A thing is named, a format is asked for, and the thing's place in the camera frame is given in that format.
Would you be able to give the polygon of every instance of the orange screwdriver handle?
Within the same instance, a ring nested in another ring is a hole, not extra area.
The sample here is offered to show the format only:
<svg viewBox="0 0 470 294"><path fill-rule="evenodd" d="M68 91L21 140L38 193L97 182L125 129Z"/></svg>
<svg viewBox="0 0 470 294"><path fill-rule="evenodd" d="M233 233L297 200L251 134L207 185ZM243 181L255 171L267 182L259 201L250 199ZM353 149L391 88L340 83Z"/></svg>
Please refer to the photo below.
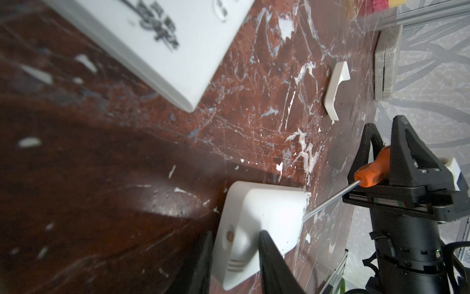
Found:
<svg viewBox="0 0 470 294"><path fill-rule="evenodd" d="M368 163L354 173L356 181L361 180L359 186L368 188L380 183L390 172L390 146L380 150L374 162Z"/></svg>

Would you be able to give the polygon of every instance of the scratched table surface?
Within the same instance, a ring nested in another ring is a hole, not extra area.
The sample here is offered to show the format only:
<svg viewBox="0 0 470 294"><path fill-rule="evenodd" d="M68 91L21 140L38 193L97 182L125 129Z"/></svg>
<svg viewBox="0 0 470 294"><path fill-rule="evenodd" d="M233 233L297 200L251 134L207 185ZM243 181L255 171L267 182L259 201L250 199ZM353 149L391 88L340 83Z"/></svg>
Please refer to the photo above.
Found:
<svg viewBox="0 0 470 294"><path fill-rule="evenodd" d="M186 113L41 1L2 1L0 287L164 293L192 242L216 233L233 182L305 188L309 209L343 188L375 113L371 7L256 0ZM351 79L332 124L340 61ZM285 255L306 293L343 257L352 213L332 204ZM224 292L214 279L210 291ZM261 293L259 274L229 292Z"/></svg>

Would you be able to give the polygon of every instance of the screwdriver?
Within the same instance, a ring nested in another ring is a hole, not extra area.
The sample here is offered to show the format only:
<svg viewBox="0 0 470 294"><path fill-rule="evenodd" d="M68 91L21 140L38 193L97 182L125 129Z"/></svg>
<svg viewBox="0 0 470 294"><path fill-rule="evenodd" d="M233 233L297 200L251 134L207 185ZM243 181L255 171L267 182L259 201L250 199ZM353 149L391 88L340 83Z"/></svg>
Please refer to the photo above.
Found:
<svg viewBox="0 0 470 294"><path fill-rule="evenodd" d="M351 191L355 187L361 186L363 188L368 188L377 185L385 178L385 176L388 175L389 172L390 146L386 146L383 147L382 150L380 150L379 154L377 155L377 158L373 162L364 165L354 173L355 182L342 189L335 195L331 196L328 200L321 203L313 210L307 212L304 215L303 222L306 222L309 218L315 215L315 213L319 212L322 208L326 207L328 204L337 200L338 198Z"/></svg>

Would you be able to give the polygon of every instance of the white plastic bracket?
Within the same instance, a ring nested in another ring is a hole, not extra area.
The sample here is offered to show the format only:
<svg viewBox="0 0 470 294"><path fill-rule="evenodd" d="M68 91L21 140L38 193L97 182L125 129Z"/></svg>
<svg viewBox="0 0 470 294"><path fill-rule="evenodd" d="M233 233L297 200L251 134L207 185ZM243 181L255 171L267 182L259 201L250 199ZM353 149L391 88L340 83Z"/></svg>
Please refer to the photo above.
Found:
<svg viewBox="0 0 470 294"><path fill-rule="evenodd" d="M338 62L335 65L335 69L333 70L331 79L329 79L328 89L326 90L324 103L326 112L328 113L329 118L331 120L339 120L334 105L338 86L342 81L349 80L350 78L351 77L349 76L348 63L346 61Z"/></svg>

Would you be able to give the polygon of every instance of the table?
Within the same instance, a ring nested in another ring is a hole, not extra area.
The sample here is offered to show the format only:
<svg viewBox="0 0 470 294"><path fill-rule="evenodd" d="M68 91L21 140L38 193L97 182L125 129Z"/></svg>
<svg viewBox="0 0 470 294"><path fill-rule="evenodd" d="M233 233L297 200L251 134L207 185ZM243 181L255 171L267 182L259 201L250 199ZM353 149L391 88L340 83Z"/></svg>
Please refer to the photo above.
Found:
<svg viewBox="0 0 470 294"><path fill-rule="evenodd" d="M309 209L346 186L375 113L371 7L257 0L198 108L186 113L41 1L2 3L3 287L163 293L192 242L216 233L233 182L303 187ZM340 61L351 80L340 84L332 124L322 101ZM352 213L342 202L329 206L285 255L306 293L317 293L341 260ZM211 293L222 292L212 279ZM259 274L229 292L261 293Z"/></svg>

